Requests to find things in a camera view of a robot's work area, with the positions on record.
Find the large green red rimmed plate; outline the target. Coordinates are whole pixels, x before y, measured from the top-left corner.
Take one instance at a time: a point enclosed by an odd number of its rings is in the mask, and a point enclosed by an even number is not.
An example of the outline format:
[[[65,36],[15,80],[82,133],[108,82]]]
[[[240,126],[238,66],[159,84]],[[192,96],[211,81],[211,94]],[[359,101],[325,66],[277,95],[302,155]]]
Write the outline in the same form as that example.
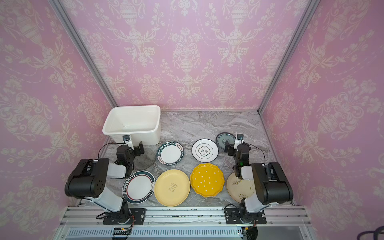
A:
[[[148,171],[133,173],[123,184],[122,194],[129,204],[141,204],[154,193],[156,179]]]

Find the yellow polka dot plate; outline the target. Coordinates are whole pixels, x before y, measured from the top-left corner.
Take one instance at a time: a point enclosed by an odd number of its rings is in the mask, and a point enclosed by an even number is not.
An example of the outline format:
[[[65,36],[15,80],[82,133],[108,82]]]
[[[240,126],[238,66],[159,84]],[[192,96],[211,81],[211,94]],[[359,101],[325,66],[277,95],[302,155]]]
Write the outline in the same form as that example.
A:
[[[223,172],[216,165],[210,163],[199,164],[191,173],[191,187],[202,197],[215,197],[224,187]]]

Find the pale yellow round plate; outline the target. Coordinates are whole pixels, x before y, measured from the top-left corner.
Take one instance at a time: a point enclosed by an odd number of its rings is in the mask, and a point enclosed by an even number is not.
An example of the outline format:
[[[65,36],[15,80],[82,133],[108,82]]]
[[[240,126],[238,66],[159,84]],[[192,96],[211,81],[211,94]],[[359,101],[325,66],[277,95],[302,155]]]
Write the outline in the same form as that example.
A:
[[[190,187],[190,180],[184,172],[168,170],[155,183],[155,197],[163,206],[176,207],[187,199]]]

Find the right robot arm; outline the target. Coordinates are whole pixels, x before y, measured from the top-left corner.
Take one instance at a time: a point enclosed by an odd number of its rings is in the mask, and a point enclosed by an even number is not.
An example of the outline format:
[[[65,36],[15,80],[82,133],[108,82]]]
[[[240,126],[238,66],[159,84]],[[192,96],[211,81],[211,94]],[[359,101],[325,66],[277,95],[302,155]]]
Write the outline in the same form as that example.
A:
[[[255,192],[241,200],[237,215],[243,223],[255,224],[264,209],[292,201],[294,192],[278,162],[250,164],[250,150],[250,145],[243,142],[226,143],[224,152],[234,157],[235,176],[254,182]]]

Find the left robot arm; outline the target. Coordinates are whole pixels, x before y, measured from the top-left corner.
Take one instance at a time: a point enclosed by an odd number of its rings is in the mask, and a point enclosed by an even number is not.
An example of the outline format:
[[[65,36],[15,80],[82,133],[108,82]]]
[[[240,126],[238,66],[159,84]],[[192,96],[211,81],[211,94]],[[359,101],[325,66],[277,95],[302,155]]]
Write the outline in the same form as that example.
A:
[[[65,194],[75,199],[88,200],[105,211],[96,219],[103,220],[104,225],[142,225],[145,209],[130,209],[125,198],[114,194],[107,186],[107,178],[126,178],[123,193],[136,176],[134,159],[145,153],[142,142],[138,146],[121,145],[117,148],[117,161],[113,164],[106,159],[83,159],[69,175]]]

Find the white plastic bin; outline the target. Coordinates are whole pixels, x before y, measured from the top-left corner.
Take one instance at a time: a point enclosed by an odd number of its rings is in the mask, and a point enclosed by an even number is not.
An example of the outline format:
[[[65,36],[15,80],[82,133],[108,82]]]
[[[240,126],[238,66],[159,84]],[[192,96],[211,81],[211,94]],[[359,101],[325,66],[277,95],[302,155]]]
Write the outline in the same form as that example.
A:
[[[157,145],[161,138],[161,108],[157,105],[116,107],[110,110],[103,134],[122,143],[129,135],[134,146]]]

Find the small blue patterned plate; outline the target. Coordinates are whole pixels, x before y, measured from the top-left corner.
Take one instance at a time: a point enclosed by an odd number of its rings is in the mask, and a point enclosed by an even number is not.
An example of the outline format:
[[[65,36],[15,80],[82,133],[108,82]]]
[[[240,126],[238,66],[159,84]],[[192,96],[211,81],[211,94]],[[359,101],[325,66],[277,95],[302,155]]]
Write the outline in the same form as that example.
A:
[[[224,133],[219,133],[216,136],[216,144],[219,149],[225,150],[226,144],[233,145],[235,143],[236,137],[233,134],[224,132]]]

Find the small green lettered rim plate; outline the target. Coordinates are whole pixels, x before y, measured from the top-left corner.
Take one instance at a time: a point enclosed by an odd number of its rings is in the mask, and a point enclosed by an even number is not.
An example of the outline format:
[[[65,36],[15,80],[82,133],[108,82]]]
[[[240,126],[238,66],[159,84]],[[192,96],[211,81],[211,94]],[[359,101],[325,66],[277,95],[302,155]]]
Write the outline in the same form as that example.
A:
[[[156,159],[166,166],[173,166],[178,164],[184,157],[185,149],[175,141],[168,141],[162,144],[156,153]]]

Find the beige plate brown rim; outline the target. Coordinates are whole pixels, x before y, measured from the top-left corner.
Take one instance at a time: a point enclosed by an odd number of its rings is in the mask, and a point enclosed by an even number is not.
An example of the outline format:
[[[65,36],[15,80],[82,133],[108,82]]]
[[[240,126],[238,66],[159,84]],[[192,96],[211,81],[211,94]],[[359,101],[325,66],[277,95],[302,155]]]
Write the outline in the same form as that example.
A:
[[[255,185],[251,180],[241,180],[231,173],[227,179],[227,191],[231,198],[240,203],[255,193]]]

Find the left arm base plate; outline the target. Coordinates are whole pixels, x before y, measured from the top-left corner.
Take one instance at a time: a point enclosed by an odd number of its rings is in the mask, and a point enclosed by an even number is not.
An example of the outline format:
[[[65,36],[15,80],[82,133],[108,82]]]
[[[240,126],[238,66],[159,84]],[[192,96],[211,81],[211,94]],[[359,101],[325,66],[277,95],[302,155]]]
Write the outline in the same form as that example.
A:
[[[129,209],[127,213],[105,213],[104,225],[142,225],[146,217],[146,209]]]

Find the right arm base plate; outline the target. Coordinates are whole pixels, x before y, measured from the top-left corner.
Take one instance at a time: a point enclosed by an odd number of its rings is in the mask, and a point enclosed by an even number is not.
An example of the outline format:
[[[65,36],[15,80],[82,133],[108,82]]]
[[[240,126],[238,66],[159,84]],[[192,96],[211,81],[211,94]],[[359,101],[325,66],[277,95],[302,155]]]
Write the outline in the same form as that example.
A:
[[[238,210],[237,208],[224,208],[223,211],[228,225],[265,225],[267,223],[264,212],[248,213],[245,210]]]

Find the aluminium mounting rail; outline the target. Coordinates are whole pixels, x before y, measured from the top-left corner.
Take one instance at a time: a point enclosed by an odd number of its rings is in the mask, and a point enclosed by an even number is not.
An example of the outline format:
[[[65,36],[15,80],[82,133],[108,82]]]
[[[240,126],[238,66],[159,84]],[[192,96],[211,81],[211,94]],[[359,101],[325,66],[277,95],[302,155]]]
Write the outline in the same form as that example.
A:
[[[55,240],[315,240],[303,207],[265,209],[249,223],[225,207],[140,207],[134,224],[108,221],[97,207],[69,207]]]

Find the left corner aluminium post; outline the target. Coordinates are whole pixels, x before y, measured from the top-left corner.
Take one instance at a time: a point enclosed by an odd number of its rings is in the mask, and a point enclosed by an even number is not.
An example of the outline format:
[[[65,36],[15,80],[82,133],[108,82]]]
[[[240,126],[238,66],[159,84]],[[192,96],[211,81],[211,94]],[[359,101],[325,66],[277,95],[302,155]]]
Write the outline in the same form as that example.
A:
[[[108,85],[106,84],[104,78],[102,77],[101,71],[98,69],[98,67],[95,64],[95,61],[92,59],[90,52],[88,51],[86,45],[84,44],[81,38],[81,35],[76,29],[74,23],[70,19],[70,16],[65,10],[64,5],[58,0],[48,0],[48,2],[53,8],[54,12],[56,13],[59,21],[64,26],[68,36],[72,40],[73,44],[75,45],[76,49],[81,55],[83,61],[87,65],[90,73],[94,77],[99,88],[107,98],[107,101],[109,102],[112,108],[117,107],[118,104],[116,99],[114,98],[112,92],[110,91]]]

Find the corner aluminium post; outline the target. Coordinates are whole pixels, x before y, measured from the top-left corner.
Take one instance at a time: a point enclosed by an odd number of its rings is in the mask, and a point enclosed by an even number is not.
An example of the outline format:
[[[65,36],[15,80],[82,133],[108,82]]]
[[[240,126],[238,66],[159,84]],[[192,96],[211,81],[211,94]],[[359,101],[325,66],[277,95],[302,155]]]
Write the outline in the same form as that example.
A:
[[[271,80],[271,83],[269,87],[267,88],[267,91],[265,93],[265,96],[263,97],[263,100],[261,102],[260,107],[258,108],[258,113],[261,116],[262,113],[266,110],[267,104],[278,84],[279,79],[281,78],[282,74],[285,71],[285,68],[287,67],[290,59],[292,58],[305,30],[307,29],[307,26],[309,22],[311,21],[318,5],[320,3],[320,0],[310,0],[308,1],[308,4],[303,12],[302,17],[300,18],[300,21],[295,28],[292,38],[287,46],[287,49],[285,53],[283,54],[283,57],[278,65],[278,68]]]
[[[90,52],[88,51],[86,45],[84,44],[81,38],[81,35],[76,29],[74,23],[70,19],[70,16],[65,10],[64,5],[58,0],[48,0],[48,2],[53,8],[54,12],[56,13],[59,21],[64,26],[68,36],[72,40],[73,44],[75,45],[76,49],[81,55],[83,61],[87,65],[90,73],[94,77],[99,88],[107,98],[107,101],[109,102],[112,108],[117,107],[118,104],[116,99],[114,98],[112,92],[110,91],[108,85],[106,84],[104,78],[102,77],[101,71],[98,69],[98,67],[95,64],[95,61],[92,59]]]

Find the right corner aluminium post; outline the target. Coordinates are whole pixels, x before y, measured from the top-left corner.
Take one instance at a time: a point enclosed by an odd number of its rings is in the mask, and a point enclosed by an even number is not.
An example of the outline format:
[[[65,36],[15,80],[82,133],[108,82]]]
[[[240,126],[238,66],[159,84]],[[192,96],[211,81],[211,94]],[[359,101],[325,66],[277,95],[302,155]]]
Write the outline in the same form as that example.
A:
[[[281,78],[282,74],[285,71],[285,68],[287,67],[290,59],[292,58],[305,30],[307,29],[307,26],[309,22],[311,21],[318,5],[320,3],[320,0],[310,0],[308,1],[308,4],[303,12],[302,17],[300,18],[300,21],[295,28],[292,38],[287,46],[287,49],[285,53],[283,54],[283,57],[278,65],[278,68],[271,80],[271,83],[269,87],[267,88],[267,91],[265,93],[265,96],[263,97],[263,100],[261,102],[260,107],[258,108],[258,113],[261,116],[262,113],[266,110],[267,104],[278,84],[279,79]]]

